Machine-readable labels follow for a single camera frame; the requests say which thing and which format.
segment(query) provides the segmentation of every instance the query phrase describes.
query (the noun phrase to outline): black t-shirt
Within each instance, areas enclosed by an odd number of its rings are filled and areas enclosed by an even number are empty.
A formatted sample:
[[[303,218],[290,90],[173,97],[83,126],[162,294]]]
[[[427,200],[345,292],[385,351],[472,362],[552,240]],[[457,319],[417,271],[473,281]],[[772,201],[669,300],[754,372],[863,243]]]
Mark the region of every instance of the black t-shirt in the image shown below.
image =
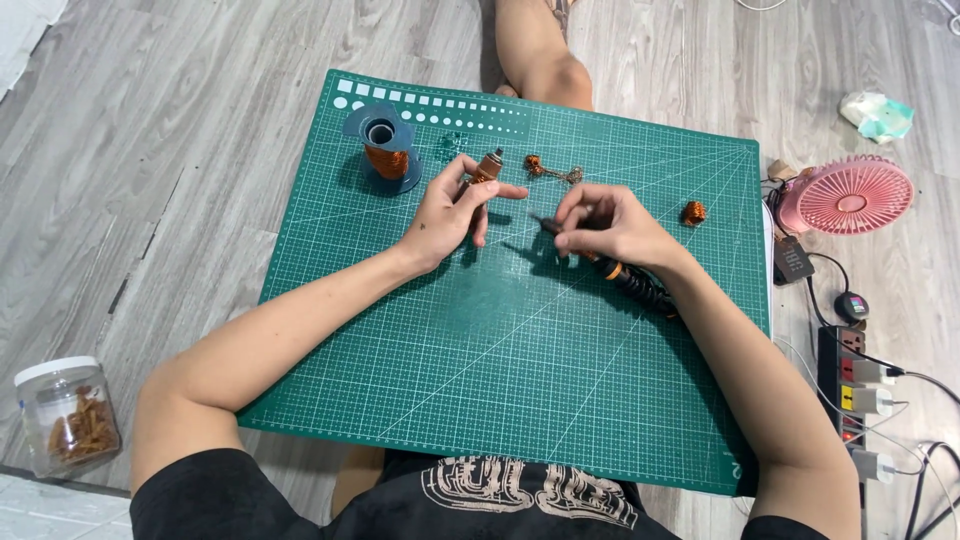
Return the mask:
[[[376,487],[321,528],[297,515],[248,454],[210,450],[147,480],[130,513],[137,540],[677,538],[644,513],[635,484],[507,457],[388,454]],[[772,516],[751,521],[742,538],[826,540]]]

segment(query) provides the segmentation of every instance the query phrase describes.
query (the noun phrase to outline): person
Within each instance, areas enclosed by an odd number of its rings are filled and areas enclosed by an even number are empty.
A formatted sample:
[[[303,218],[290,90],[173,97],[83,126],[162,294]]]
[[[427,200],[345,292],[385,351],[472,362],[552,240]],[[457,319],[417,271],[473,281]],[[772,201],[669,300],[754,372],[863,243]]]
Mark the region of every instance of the person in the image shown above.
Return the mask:
[[[496,8],[510,82],[500,92],[589,109],[589,76],[564,41],[566,0]],[[133,422],[134,538],[675,538],[644,513],[635,484],[507,457],[392,452],[379,483],[320,528],[244,452],[237,410],[352,317],[437,268],[465,235],[482,247],[489,200],[527,195],[493,182],[458,198],[476,166],[460,156],[433,179],[393,247],[248,311],[157,366]],[[624,186],[577,185],[555,219],[561,256],[587,250],[641,266],[672,295],[759,463],[742,538],[858,538],[857,474],[815,394],[694,257]]]

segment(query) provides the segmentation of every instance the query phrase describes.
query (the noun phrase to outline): tattoo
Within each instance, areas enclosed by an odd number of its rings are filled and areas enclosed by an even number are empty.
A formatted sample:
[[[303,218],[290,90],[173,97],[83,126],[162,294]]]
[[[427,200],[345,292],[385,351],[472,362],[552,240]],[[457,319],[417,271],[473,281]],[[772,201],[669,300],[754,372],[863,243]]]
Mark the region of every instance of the tattoo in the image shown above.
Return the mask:
[[[544,1],[546,2],[547,8],[553,12],[554,18],[557,19],[557,24],[560,25],[560,31],[564,34],[564,41],[566,41],[566,26],[570,19],[570,0]]]

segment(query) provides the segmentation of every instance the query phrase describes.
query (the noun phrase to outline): plastic jar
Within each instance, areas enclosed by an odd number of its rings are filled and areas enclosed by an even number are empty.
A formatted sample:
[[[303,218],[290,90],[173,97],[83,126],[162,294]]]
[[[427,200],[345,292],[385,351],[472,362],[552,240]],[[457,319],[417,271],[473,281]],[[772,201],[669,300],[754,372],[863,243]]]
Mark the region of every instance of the plastic jar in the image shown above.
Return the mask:
[[[29,367],[13,378],[34,474],[68,472],[120,450],[104,371],[93,356]]]

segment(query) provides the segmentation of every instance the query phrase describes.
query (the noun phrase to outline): green cutting mat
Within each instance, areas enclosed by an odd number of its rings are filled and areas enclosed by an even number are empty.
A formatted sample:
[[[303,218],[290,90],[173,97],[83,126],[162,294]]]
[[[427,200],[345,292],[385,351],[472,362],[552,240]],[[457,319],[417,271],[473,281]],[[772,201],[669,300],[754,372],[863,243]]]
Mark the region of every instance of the green cutting mat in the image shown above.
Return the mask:
[[[393,198],[359,173],[343,137],[355,108],[388,101],[417,127],[423,180]],[[522,161],[582,165],[626,184],[767,333],[757,144],[540,103],[331,70],[303,151],[261,302],[396,242],[458,151],[505,151],[487,247],[461,246],[339,329],[239,416],[261,430],[435,454],[504,454],[595,475],[721,494],[756,489],[756,462],[680,321],[639,312],[588,266],[558,261],[527,216],[566,193]],[[691,199],[709,218],[693,229]],[[758,392],[767,389],[758,388]]]

